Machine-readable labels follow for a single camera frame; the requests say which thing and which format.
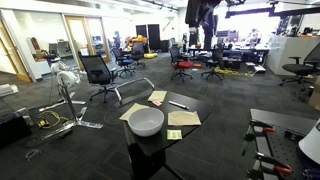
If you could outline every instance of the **light stand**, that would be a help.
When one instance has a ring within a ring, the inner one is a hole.
[[[79,71],[78,68],[70,68],[69,66],[67,66],[65,63],[63,63],[61,61],[58,61],[58,62],[52,64],[50,68],[51,68],[52,75],[54,75],[57,78],[57,81],[58,81],[58,84],[59,84],[58,86],[60,86],[60,84],[61,84],[61,82],[60,82],[61,78],[59,76],[59,73],[61,73],[61,72],[64,72],[64,74],[66,74],[66,73],[68,74],[68,72],[70,72],[70,75],[71,75],[71,72],[72,72],[73,76],[78,77],[79,78],[79,82],[80,82],[80,74],[82,74],[82,73]],[[75,92],[70,93],[70,98],[72,98],[74,94],[75,94]],[[58,100],[58,103],[39,109],[39,112],[42,112],[42,111],[45,111],[47,109],[51,109],[51,108],[63,105],[65,103],[67,103],[67,101],[63,97],[62,99]],[[72,103],[73,104],[85,104],[86,102],[85,101],[72,101]]]
[[[62,95],[64,96],[64,99],[66,100],[66,102],[68,103],[69,105],[69,108],[71,110],[71,113],[72,113],[72,116],[73,116],[73,122],[62,127],[62,128],[59,128],[55,131],[52,131],[48,134],[46,134],[45,136],[42,136],[42,140],[44,139],[47,139],[53,135],[56,135],[58,133],[61,133],[65,130],[68,130],[70,129],[71,127],[73,126],[84,126],[84,127],[90,127],[90,128],[96,128],[96,129],[100,129],[102,128],[103,124],[97,124],[97,123],[92,123],[92,122],[86,122],[86,121],[82,121],[82,118],[87,110],[87,107],[84,107],[81,109],[79,115],[76,114],[76,111],[73,107],[73,104],[72,104],[72,100],[71,100],[71,97],[69,96],[69,92],[68,92],[68,86],[64,84],[63,82],[63,79],[61,78],[61,82],[62,84],[60,85],[60,88],[61,88],[61,92],[62,92]]]

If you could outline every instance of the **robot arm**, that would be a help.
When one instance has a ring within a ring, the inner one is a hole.
[[[213,37],[213,9],[220,4],[221,0],[189,0],[185,23],[189,25],[190,40],[189,45],[197,44],[198,28],[204,29],[204,48],[211,48]]]

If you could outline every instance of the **yellow cable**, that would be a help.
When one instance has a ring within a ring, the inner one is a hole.
[[[220,69],[220,67],[216,67],[214,69],[215,72],[220,73],[220,74],[225,74],[225,75],[232,75],[232,76],[247,76],[247,77],[253,77],[254,74],[249,74],[249,73],[239,73],[237,71],[232,71],[229,69]]]
[[[63,120],[66,120],[66,121],[70,121],[69,119],[65,118],[65,117],[60,117],[56,112],[54,111],[44,111],[42,112],[41,114],[38,115],[38,118],[45,118],[45,116],[48,116],[48,115],[52,115],[53,117],[55,117],[57,119],[57,121],[53,124],[53,125],[50,125],[50,126],[47,126],[47,127],[42,127],[44,129],[49,129],[49,128],[52,128],[53,126],[56,126],[60,121],[61,119]]]

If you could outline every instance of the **paper sheet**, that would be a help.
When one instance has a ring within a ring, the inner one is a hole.
[[[179,140],[182,139],[181,130],[167,130],[168,140]]]
[[[167,91],[153,91],[148,101],[163,102],[166,97]]]
[[[187,126],[201,125],[197,112],[173,111],[168,115],[168,125]]]
[[[138,104],[138,103],[135,103],[127,112],[125,112],[121,117],[120,119],[121,120],[124,120],[124,121],[128,121],[131,114],[140,110],[140,109],[145,109],[145,108],[149,108],[149,106],[145,106],[145,105],[141,105],[141,104]]]

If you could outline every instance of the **blue chair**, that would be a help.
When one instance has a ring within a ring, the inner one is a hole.
[[[129,59],[130,56],[126,57],[126,56],[121,56],[121,52],[119,49],[117,48],[113,48],[112,52],[114,54],[114,56],[116,57],[116,64],[118,66],[120,66],[121,70],[118,71],[119,76],[121,76],[122,73],[130,73],[130,75],[132,75],[132,73],[134,73],[134,69],[130,68],[130,65],[132,65],[134,63],[133,59]]]

